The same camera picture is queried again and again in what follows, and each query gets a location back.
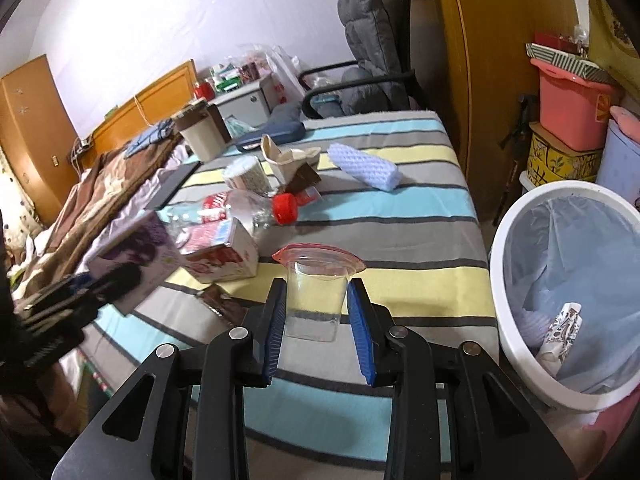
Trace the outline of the brown snack wrapper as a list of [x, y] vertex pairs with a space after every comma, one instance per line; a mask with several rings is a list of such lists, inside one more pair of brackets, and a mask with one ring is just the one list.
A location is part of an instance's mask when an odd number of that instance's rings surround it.
[[210, 284], [198, 293], [198, 299], [230, 326], [240, 326], [243, 323], [247, 308], [241, 306], [219, 285]]

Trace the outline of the clear cup red lid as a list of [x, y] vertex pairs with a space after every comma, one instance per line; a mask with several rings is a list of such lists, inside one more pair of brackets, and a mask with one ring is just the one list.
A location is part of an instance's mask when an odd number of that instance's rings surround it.
[[286, 270], [285, 335], [334, 341], [347, 285], [366, 264], [345, 249], [310, 243], [288, 244], [271, 258]]

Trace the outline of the purple milk carton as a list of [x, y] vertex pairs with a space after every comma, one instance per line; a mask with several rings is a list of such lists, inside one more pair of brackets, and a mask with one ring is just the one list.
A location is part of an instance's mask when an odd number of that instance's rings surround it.
[[110, 303], [128, 315], [178, 269], [181, 255], [166, 224], [155, 211], [147, 211], [92, 252], [86, 263], [93, 278], [114, 278]]

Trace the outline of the red white milk carton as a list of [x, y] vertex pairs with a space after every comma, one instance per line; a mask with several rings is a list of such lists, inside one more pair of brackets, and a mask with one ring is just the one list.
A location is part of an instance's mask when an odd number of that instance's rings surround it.
[[180, 248], [182, 266], [199, 282], [234, 281], [256, 274], [257, 244], [237, 218], [192, 226], [186, 234]]

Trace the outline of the clear bottle red cap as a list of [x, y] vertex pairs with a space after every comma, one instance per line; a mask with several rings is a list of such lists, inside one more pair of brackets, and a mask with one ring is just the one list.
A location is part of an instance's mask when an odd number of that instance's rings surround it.
[[254, 240], [261, 240], [272, 226], [294, 224], [298, 219], [298, 205], [291, 193], [261, 196], [250, 191], [228, 190], [166, 206], [157, 214], [172, 234], [236, 219]]

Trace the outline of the white instant noodle cup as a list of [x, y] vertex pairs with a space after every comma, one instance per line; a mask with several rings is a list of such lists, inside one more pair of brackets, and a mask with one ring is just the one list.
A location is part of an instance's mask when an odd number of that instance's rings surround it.
[[271, 184], [260, 160], [252, 155], [244, 155], [224, 168], [224, 183], [229, 188], [244, 190], [266, 196], [272, 192]]

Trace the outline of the beige paper bag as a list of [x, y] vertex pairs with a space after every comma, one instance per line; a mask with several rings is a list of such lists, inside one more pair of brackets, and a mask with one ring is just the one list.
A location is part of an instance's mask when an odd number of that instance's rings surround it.
[[320, 182], [318, 163], [321, 148], [285, 148], [264, 134], [260, 140], [262, 156], [277, 179], [279, 192], [298, 193]]

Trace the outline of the white paper cup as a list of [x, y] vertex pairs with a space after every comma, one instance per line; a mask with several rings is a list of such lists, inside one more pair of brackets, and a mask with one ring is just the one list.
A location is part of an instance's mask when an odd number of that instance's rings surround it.
[[555, 317], [536, 355], [536, 361], [552, 377], [563, 366], [570, 350], [573, 349], [577, 335], [582, 328], [582, 305], [578, 302], [563, 304]]

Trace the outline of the white round trash bin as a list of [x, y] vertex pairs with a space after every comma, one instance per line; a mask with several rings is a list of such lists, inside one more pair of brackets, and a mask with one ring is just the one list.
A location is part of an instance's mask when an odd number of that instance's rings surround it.
[[[568, 180], [525, 193], [506, 212], [489, 258], [500, 344], [542, 402], [604, 410], [639, 383], [639, 213], [616, 193]], [[523, 341], [514, 314], [557, 316], [582, 305], [582, 328], [550, 376]]]

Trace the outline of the wooden door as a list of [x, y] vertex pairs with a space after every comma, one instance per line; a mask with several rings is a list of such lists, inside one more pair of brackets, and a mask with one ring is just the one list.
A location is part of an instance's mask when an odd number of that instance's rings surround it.
[[46, 226], [78, 182], [70, 163], [77, 139], [44, 55], [1, 78], [1, 147]]

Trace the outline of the folded blue cloth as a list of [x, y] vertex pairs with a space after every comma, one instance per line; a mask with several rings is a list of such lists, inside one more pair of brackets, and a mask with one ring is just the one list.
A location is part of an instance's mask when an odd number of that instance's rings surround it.
[[161, 120], [133, 138], [127, 145], [124, 157], [130, 158], [153, 144], [163, 142], [163, 140], [168, 139], [173, 132], [174, 122], [170, 118]]

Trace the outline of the red jar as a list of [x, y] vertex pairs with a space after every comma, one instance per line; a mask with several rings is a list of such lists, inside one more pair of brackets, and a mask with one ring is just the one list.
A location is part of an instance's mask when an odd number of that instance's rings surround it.
[[215, 89], [207, 81], [198, 81], [194, 84], [194, 100], [205, 100], [206, 102], [216, 99]]

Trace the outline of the yellow patterned box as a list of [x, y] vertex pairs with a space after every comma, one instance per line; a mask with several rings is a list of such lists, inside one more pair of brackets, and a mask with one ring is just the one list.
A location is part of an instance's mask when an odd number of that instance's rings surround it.
[[578, 152], [570, 148], [539, 122], [529, 124], [532, 130], [527, 159], [527, 177], [533, 185], [562, 180], [594, 182], [603, 150]]

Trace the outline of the pink plastic bucket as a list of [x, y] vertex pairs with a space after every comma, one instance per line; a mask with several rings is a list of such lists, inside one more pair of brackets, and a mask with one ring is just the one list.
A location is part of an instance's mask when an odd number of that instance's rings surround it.
[[529, 62], [539, 70], [541, 125], [574, 151], [603, 148], [610, 108], [622, 90], [536, 58]]

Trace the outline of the wooden wardrobe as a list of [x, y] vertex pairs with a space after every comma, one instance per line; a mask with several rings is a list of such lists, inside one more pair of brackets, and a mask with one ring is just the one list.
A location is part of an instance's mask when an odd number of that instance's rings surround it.
[[574, 0], [412, 0], [412, 65], [480, 220], [495, 214], [506, 184], [511, 159], [499, 143], [518, 118], [518, 98], [538, 90], [525, 46], [537, 32], [567, 35], [577, 22]]

